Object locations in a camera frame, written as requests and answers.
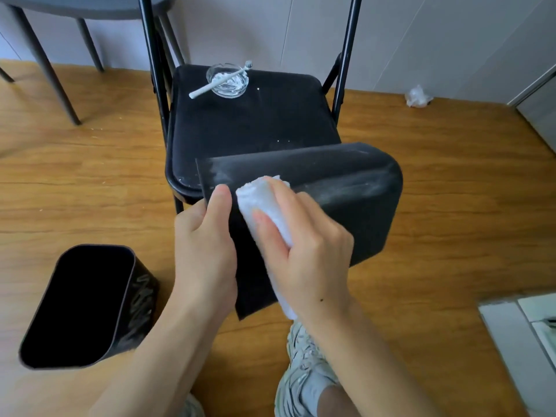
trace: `sneaker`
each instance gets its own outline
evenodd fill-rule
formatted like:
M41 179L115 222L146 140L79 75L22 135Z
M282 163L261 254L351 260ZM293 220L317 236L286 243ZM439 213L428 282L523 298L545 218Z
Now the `sneaker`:
M327 363L315 341L299 321L291 325L288 334L288 356L290 365L278 384L274 400L276 417L310 417L301 403L301 390L311 372L318 372L333 385L339 385L336 374Z
M185 407L181 410L181 413L178 414L178 417L205 417L205 412L203 411L201 403L191 395L191 392L185 399Z

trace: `white cloth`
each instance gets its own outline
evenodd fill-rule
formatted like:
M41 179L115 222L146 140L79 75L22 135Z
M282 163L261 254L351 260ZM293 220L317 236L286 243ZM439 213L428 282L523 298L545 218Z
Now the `white cloth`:
M277 175L273 178L279 180L280 176ZM284 183L289 187L289 183L287 181L284 181ZM268 182L266 182L263 177L259 177L258 179L241 186L236 190L236 196L237 205L239 206L241 215L243 215L245 222L247 223L247 227L249 228L249 232L255 240L255 243L257 243L259 250L261 250L261 245L259 238L257 237L256 225L253 219L254 209L259 209L268 215L270 220L272 220L274 225L276 225L276 228L278 228L278 231L280 231L280 235L284 239L284 242L288 245L288 247L291 247L292 242L290 231L288 230L286 221L282 216L282 211L276 202L274 193L270 189ZM296 319L297 315L276 289L274 275L269 272L266 262L265 267L266 272L268 273L268 278L270 278L270 284L272 284L274 294L276 294L276 298L278 299L280 306L282 306L284 314L291 320Z

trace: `white toothbrush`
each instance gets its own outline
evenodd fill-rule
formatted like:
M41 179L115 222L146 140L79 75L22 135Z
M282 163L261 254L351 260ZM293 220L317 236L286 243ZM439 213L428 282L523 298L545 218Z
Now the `white toothbrush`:
M245 67L239 69L236 72L233 72L232 74L228 74L226 76L222 76L219 79L213 80L211 83L206 84L205 86L203 86L202 88L199 88L197 90L194 90L193 92L191 92L189 94L189 97L191 99L195 99L197 98L199 95L204 94L205 92L208 92L209 90L211 90L212 88L216 88L217 86L221 85L222 83L226 83L227 81L229 81L232 77L237 76L240 73L246 72L248 69L250 69L251 67L253 67L253 62L251 60L246 61L245 62Z

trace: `forearm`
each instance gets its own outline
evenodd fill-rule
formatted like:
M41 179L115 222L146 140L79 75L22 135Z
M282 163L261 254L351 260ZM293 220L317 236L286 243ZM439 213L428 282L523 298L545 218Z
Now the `forearm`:
M357 302L343 316L306 327L363 417L440 415Z
M174 416L210 351L220 322L169 300L151 332L90 411L91 416Z

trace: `trash bin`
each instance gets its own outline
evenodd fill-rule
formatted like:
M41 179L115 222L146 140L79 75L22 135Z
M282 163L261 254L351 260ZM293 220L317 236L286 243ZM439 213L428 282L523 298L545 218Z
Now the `trash bin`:
M158 288L129 247L72 247L58 259L21 342L21 363L86 367L136 348L153 325Z

